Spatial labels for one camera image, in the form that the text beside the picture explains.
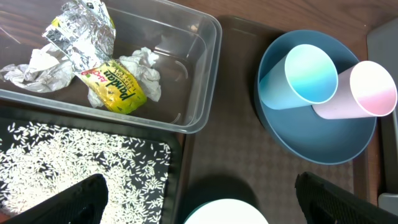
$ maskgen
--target cup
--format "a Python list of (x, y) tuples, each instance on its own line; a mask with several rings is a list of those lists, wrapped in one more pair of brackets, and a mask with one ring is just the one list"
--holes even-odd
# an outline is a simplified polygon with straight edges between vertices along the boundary
[(315, 112), (325, 119), (365, 118), (390, 114), (397, 105), (397, 88), (385, 68), (363, 61), (338, 75), (334, 97)]
[(321, 49), (309, 44), (294, 47), (259, 85), (262, 102), (282, 110), (324, 103), (337, 90), (336, 67)]

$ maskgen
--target rice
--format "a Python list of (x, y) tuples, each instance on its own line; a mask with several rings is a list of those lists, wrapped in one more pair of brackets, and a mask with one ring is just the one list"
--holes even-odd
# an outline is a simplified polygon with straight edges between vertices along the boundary
[(32, 122), (12, 123), (7, 130), (13, 143), (0, 152), (3, 213), (20, 214), (102, 174), (109, 200), (101, 223), (160, 221), (171, 153), (167, 144)]

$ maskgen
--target brown tray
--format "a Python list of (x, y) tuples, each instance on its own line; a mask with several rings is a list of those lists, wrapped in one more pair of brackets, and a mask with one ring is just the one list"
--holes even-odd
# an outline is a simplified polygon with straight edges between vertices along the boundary
[(232, 16), (223, 28), (220, 64), (205, 128), (187, 136), (180, 222), (197, 206), (237, 198), (257, 207), (269, 223), (306, 223), (294, 189), (305, 171), (353, 192), (353, 163), (322, 166), (282, 149), (254, 109), (254, 77), (266, 48), (284, 32)]

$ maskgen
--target blue plate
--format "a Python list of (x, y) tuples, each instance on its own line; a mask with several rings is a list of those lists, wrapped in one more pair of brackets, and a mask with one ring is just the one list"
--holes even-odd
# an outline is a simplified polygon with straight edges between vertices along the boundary
[(327, 120), (319, 117), (311, 106), (287, 110), (268, 108), (259, 98), (259, 82), (290, 49), (312, 44), (325, 51), (338, 73), (359, 60), (340, 41), (313, 30), (296, 30), (276, 39), (262, 57), (254, 87), (257, 114), (264, 127), (286, 149), (317, 164), (341, 164), (354, 159), (369, 144), (376, 118)]

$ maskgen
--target yellow snack packet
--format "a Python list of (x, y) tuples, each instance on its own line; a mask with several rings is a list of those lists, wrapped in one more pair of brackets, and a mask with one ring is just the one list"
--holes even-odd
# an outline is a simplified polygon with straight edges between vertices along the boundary
[(134, 76), (119, 62), (110, 60), (78, 76), (113, 112), (128, 114), (147, 101)]

